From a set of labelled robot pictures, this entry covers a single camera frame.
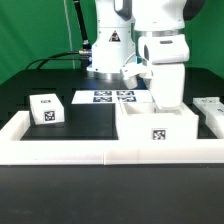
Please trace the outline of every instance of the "white block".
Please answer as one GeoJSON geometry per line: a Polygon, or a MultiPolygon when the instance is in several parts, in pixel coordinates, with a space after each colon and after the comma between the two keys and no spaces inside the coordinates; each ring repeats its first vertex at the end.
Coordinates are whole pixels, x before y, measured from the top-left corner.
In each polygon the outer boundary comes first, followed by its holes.
{"type": "Polygon", "coordinates": [[[224,139],[224,105],[219,97],[195,98],[194,105],[206,116],[205,124],[219,139],[224,139]]]}
{"type": "Polygon", "coordinates": [[[35,124],[64,122],[64,107],[55,94],[31,95],[30,106],[35,124]]]}
{"type": "Polygon", "coordinates": [[[1,129],[0,141],[19,141],[30,127],[29,111],[18,111],[1,129]]]}
{"type": "Polygon", "coordinates": [[[162,112],[155,103],[116,103],[116,128],[120,140],[196,139],[198,116],[184,103],[174,111],[162,112]]]}

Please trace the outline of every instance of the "small white cube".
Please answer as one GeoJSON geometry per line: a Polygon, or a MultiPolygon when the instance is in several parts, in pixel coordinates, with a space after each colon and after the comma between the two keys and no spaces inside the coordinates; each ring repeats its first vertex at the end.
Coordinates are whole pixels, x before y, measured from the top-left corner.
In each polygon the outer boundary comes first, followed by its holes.
{"type": "Polygon", "coordinates": [[[64,122],[64,107],[55,94],[30,96],[30,107],[35,124],[64,122]]]}

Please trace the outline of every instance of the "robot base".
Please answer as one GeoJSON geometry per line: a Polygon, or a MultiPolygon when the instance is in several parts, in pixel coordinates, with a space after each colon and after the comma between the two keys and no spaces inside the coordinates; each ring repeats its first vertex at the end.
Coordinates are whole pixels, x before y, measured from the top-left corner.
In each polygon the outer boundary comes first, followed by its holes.
{"type": "Polygon", "coordinates": [[[98,72],[92,69],[91,67],[87,68],[87,76],[95,79],[103,79],[103,80],[120,80],[122,76],[120,73],[103,73],[98,72]]]}
{"type": "Polygon", "coordinates": [[[159,111],[152,103],[116,103],[119,140],[195,140],[198,116],[184,103],[173,112],[159,111]]]}

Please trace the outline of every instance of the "white box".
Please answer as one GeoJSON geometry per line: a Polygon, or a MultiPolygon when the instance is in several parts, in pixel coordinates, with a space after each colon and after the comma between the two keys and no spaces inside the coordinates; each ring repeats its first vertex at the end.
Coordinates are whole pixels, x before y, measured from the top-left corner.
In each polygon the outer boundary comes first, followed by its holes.
{"type": "Polygon", "coordinates": [[[197,139],[198,116],[184,103],[164,113],[155,103],[117,102],[116,128],[120,140],[191,140],[197,139]]]}
{"type": "Polygon", "coordinates": [[[55,94],[30,96],[30,107],[35,124],[64,122],[64,107],[55,94]]]}

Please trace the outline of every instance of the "warning label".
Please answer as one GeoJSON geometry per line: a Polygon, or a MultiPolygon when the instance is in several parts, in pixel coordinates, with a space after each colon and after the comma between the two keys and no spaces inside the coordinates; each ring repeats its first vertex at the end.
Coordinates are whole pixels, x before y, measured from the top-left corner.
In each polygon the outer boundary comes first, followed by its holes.
{"type": "Polygon", "coordinates": [[[110,42],[121,42],[120,37],[117,34],[117,31],[115,30],[109,40],[110,42]]]}

